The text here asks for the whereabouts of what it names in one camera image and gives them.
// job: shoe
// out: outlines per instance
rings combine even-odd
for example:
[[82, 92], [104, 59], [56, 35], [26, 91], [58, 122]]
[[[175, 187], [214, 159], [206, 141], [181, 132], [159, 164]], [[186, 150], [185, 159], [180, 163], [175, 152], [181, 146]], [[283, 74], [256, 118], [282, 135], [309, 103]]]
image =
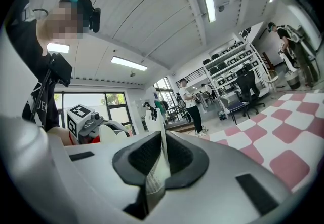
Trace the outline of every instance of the shoe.
[[202, 132], [200, 132], [199, 134], [196, 134], [196, 136], [197, 136], [197, 137], [204, 137], [204, 136], [206, 136], [206, 134], [205, 134], [205, 133], [202, 133]]
[[207, 132], [208, 131], [208, 129], [205, 127], [205, 126], [202, 126], [202, 130], [201, 130], [202, 132]]

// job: black office chair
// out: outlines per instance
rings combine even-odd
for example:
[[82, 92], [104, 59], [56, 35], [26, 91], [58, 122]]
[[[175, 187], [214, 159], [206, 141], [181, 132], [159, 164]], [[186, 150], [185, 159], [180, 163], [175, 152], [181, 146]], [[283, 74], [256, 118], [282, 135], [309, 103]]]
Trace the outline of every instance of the black office chair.
[[256, 103], [259, 99], [260, 91], [255, 84], [254, 72], [253, 71], [243, 71], [236, 80], [238, 86], [241, 89], [241, 93], [235, 92], [241, 102], [249, 102], [248, 109], [253, 108], [258, 114], [256, 106], [263, 105], [264, 103]]

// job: black rectangular strip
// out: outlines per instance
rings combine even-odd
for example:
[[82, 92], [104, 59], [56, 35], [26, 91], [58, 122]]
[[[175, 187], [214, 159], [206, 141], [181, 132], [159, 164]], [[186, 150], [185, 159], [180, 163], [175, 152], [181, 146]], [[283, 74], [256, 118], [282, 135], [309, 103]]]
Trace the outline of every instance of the black rectangular strip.
[[82, 152], [79, 154], [70, 155], [69, 157], [71, 158], [71, 161], [77, 161], [77, 160], [88, 158], [88, 157], [91, 157], [94, 155], [95, 154], [92, 153], [91, 151], [87, 151], [87, 152]]
[[278, 206], [275, 199], [250, 174], [238, 176], [236, 180], [262, 216]]

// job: neck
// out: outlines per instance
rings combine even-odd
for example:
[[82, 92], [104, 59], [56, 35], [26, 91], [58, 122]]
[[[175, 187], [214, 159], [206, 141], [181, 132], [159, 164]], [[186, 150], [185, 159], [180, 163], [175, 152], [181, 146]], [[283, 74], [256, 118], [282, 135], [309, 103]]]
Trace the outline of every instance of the neck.
[[47, 45], [52, 41], [48, 36], [45, 20], [38, 20], [36, 24], [36, 36], [40, 46], [43, 49], [43, 56], [47, 55]]

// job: pink and white checkered mat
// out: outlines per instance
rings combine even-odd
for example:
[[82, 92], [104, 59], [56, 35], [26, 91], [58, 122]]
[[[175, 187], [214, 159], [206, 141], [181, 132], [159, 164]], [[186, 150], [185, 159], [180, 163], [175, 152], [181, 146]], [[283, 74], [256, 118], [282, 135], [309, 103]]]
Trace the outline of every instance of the pink and white checkered mat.
[[324, 162], [324, 94], [286, 94], [255, 117], [206, 139], [240, 150], [295, 192]]

